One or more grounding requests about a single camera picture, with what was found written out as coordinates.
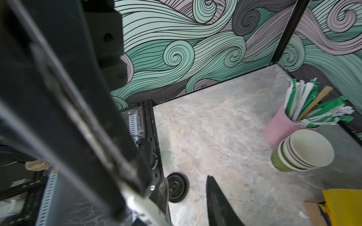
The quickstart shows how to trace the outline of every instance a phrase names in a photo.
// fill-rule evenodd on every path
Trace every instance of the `cardboard box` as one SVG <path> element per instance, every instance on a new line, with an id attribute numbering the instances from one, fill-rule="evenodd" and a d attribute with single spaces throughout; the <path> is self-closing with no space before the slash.
<path id="1" fill-rule="evenodd" d="M 309 219 L 314 226 L 328 226 L 318 207 L 318 202 L 304 202 L 304 207 L 307 210 Z"/>

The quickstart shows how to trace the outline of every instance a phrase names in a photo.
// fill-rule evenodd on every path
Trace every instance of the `black cup lid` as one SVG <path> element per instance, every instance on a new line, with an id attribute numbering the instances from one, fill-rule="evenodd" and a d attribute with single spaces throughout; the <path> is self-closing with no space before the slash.
<path id="1" fill-rule="evenodd" d="M 173 203 L 181 202 L 187 194 L 188 182 L 184 175 L 173 172 L 167 176 L 169 201 Z"/>

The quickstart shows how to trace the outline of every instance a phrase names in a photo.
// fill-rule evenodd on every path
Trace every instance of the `marble floor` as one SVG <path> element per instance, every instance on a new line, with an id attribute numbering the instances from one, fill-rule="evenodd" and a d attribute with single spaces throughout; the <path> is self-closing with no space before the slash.
<path id="1" fill-rule="evenodd" d="M 173 225 L 208 225 L 206 177 L 212 175 L 246 226 L 311 225 L 303 202 L 323 189 L 362 189 L 362 148 L 339 126 L 318 132 L 336 158 L 320 169 L 280 172 L 264 126 L 284 101 L 290 77 L 277 65 L 153 108 L 164 175 L 181 172 L 190 188 L 170 203 Z"/>

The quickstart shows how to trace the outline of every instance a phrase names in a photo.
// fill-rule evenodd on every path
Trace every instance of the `green paper cup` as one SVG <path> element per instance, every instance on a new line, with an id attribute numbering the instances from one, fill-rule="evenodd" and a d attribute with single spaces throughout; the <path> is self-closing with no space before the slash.
<path id="1" fill-rule="evenodd" d="M 296 168 L 292 165 L 290 165 L 285 158 L 283 157 L 282 154 L 282 145 L 285 142 L 285 139 L 279 144 L 278 149 L 274 150 L 272 155 L 271 155 L 271 163 L 273 164 L 273 166 L 282 172 L 290 172 L 290 171 L 307 171 L 308 169 L 299 169 Z"/>

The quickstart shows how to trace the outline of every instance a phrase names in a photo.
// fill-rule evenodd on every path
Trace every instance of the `wave pattern wallpaper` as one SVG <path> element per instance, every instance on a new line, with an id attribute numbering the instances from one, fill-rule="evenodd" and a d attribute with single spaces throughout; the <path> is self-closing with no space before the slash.
<path id="1" fill-rule="evenodd" d="M 317 77 L 344 94 L 357 111 L 347 126 L 362 131 L 362 0 L 312 1 L 300 20 L 281 63 L 298 79 Z"/>
<path id="2" fill-rule="evenodd" d="M 270 63 L 295 0 L 121 0 L 127 84 L 119 109 L 171 98 Z"/>

